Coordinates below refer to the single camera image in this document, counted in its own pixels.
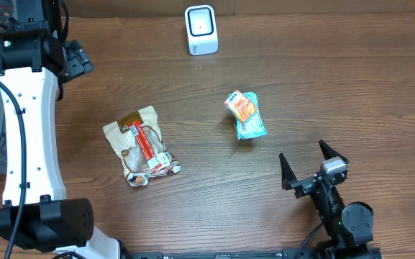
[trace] orange and white package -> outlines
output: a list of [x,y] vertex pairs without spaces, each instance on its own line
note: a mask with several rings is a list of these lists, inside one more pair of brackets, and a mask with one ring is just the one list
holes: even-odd
[[228,99],[224,102],[224,105],[243,124],[258,110],[257,107],[239,90],[236,90],[229,95]]

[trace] blue packet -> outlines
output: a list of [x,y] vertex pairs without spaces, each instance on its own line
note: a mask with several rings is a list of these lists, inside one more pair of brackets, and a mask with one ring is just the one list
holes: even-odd
[[236,130],[234,133],[238,140],[247,140],[254,137],[264,136],[267,134],[265,126],[263,126],[262,118],[260,116],[260,109],[258,108],[258,96],[256,93],[243,93],[256,107],[257,112],[250,117],[244,124],[236,119]]

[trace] wooden tabletop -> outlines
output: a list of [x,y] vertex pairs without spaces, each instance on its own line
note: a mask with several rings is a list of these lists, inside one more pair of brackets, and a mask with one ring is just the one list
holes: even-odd
[[[345,203],[374,209],[372,244],[415,258],[415,14],[218,17],[217,27],[219,51],[192,57],[183,17],[70,21],[95,71],[56,106],[68,197],[87,197],[96,225],[131,251],[298,247],[319,218],[309,197],[281,189],[278,154],[306,178],[323,139],[351,161]],[[223,104],[236,89],[258,95],[268,135],[236,139]],[[182,171],[133,188],[102,127],[149,105]],[[5,248],[0,238],[0,258]]]

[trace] food packet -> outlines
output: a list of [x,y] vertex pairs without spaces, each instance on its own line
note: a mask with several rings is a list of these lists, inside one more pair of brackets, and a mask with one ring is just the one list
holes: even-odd
[[241,123],[245,123],[249,120],[258,110],[258,108],[239,90],[230,94],[228,99],[224,102],[224,105]]
[[257,111],[245,122],[241,123],[238,119],[235,122],[234,133],[238,140],[246,140],[254,137],[264,136],[267,134],[265,126],[263,126],[260,111],[258,109],[258,96],[256,93],[243,93],[256,107]]
[[180,172],[180,163],[164,145],[152,106],[104,126],[104,132],[121,158],[130,186],[147,185],[149,178]]

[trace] white box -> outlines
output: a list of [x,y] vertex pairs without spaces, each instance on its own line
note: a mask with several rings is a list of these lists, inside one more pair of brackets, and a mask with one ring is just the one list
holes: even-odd
[[209,5],[191,6],[185,10],[188,48],[192,55],[215,53],[219,49],[215,13]]

